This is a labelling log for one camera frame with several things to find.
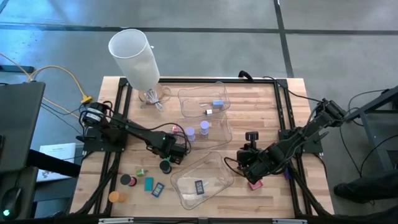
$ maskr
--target white cylindrical container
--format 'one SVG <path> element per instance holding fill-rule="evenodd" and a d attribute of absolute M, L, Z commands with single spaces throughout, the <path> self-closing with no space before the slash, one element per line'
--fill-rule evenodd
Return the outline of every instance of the white cylindrical container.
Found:
<path fill-rule="evenodd" d="M 118 32 L 108 48 L 134 89 L 147 91 L 159 82 L 155 57 L 143 32 L 136 29 Z"/>

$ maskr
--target transparent plastic container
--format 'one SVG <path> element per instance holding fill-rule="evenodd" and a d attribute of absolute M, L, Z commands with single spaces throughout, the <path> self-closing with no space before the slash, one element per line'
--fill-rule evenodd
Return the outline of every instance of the transparent plastic container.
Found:
<path fill-rule="evenodd" d="M 200 123 L 209 122 L 208 134 L 202 135 Z M 195 118 L 181 118 L 177 121 L 185 131 L 187 128 L 195 130 L 195 140 L 190 141 L 191 151 L 208 149 L 215 146 L 221 146 L 232 140 L 232 131 L 225 113 L 212 114 L 209 116 L 200 116 Z M 179 144 L 184 144 L 184 138 L 177 138 Z"/>
<path fill-rule="evenodd" d="M 181 104 L 181 113 L 189 118 L 203 116 L 206 110 L 212 110 L 213 114 L 217 114 L 231 106 L 225 85 L 222 82 L 189 90 L 182 89 L 178 91 L 178 98 Z M 222 100 L 223 107 L 213 109 L 214 100 Z"/>
<path fill-rule="evenodd" d="M 198 180 L 202 181 L 204 190 L 204 193 L 199 195 L 195 187 L 195 182 Z M 171 176 L 171 183 L 180 198 L 181 205 L 187 210 L 195 208 L 220 193 L 233 182 L 234 177 L 224 166 L 218 152 L 209 153 L 206 157 Z"/>

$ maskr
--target wooden tabletop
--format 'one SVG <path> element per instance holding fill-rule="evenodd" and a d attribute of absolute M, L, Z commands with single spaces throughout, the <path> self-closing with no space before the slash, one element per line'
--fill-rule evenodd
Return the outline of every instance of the wooden tabletop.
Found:
<path fill-rule="evenodd" d="M 98 101 L 115 101 L 120 77 L 104 77 Z M 306 96 L 304 81 L 301 78 L 288 78 L 289 90 Z M 165 111 L 158 112 L 153 106 L 140 108 L 141 101 L 136 90 L 133 90 L 130 100 L 128 118 L 146 128 L 152 128 L 166 122 L 176 122 L 183 118 L 178 91 L 182 88 L 194 88 L 209 84 L 197 83 L 162 83 L 171 89 L 171 98 L 163 103 Z M 273 142 L 278 141 L 277 132 L 280 129 L 276 110 L 274 87 L 266 84 L 225 84 L 231 102 L 227 110 L 229 125 L 232 131 L 232 141 L 222 147 L 202 149 L 192 151 L 185 157 L 178 166 L 172 164 L 172 174 L 183 170 L 190 164 L 201 159 L 209 152 L 216 151 L 221 156 L 236 158 L 236 151 L 243 147 L 245 141 L 244 134 L 248 131 L 258 131 L 259 140 L 257 146 L 265 148 Z M 284 114 L 285 100 L 283 91 L 280 91 Z M 310 115 L 308 101 L 290 95 L 294 119 L 296 126 L 303 126 Z M 163 131 L 170 131 L 171 127 L 160 128 Z M 98 186 L 100 173 L 103 163 L 103 152 L 94 152 L 83 161 L 80 176 L 78 178 L 75 196 L 71 207 L 71 212 L 77 211 L 89 199 L 95 188 Z M 198 205 L 192 210 L 186 210 L 181 206 L 179 197 L 173 188 L 170 177 L 159 169 L 161 159 L 146 150 L 146 145 L 133 137 L 129 137 L 126 150 L 121 156 L 119 166 L 118 183 L 116 190 L 125 192 L 127 200 L 124 203 L 113 205 L 112 216 L 129 217 L 228 217 L 228 218 L 288 218 L 294 217 L 292 197 L 290 195 L 289 182 L 283 175 L 271 175 L 263 178 L 264 186 L 252 191 L 248 187 L 245 178 L 236 174 L 233 184 Z M 328 184 L 321 162 L 314 155 L 303 156 L 303 164 L 307 185 L 318 201 L 324 208 L 333 213 Z M 119 183 L 119 178 L 123 174 L 136 173 L 138 169 L 148 170 L 147 176 L 154 178 L 154 183 L 161 182 L 165 189 L 159 198 L 154 197 L 150 192 L 144 191 L 144 178 L 138 177 L 135 187 L 128 187 Z M 302 193 L 298 189 L 298 199 L 300 208 L 303 212 L 304 205 Z M 103 203 L 104 209 L 108 198 L 108 187 L 104 190 Z"/>

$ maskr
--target concrete floor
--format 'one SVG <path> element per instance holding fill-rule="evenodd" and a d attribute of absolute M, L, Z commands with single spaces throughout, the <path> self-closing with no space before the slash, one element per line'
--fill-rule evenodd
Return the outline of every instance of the concrete floor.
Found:
<path fill-rule="evenodd" d="M 398 30 L 398 3 L 394 0 L 279 2 L 286 29 Z M 278 29 L 273 0 L 9 0 L 0 13 L 2 24 Z M 114 34 L 0 29 L 0 51 L 23 65 L 68 68 L 87 94 L 97 96 L 103 76 L 121 75 L 108 52 L 108 42 Z M 246 70 L 254 77 L 287 77 L 279 34 L 146 34 L 163 76 L 235 77 L 240 70 Z M 335 100 L 346 108 L 348 100 L 357 93 L 397 85 L 398 35 L 288 34 L 287 45 L 294 77 L 305 79 L 311 97 Z M 0 63 L 9 64 L 3 58 Z M 25 80 L 24 75 L 16 73 L 0 75 L 0 82 Z M 38 80 L 47 84 L 46 97 L 70 110 L 79 107 L 81 96 L 67 74 L 46 70 Z M 377 93 L 361 96 L 353 106 L 361 106 L 376 96 Z M 65 119 L 78 127 L 75 118 Z M 332 189 L 356 179 L 358 174 L 343 148 L 338 129 L 328 131 L 323 148 Z M 343 134 L 360 165 L 370 150 L 364 130 L 345 124 Z M 75 136 L 75 130 L 41 110 L 32 148 L 74 142 Z M 376 156 L 371 157 L 365 174 L 380 171 Z M 335 197 L 333 192 L 331 196 L 338 214 L 368 214 L 391 206 L 389 201 L 377 201 L 375 206 L 358 205 Z"/>

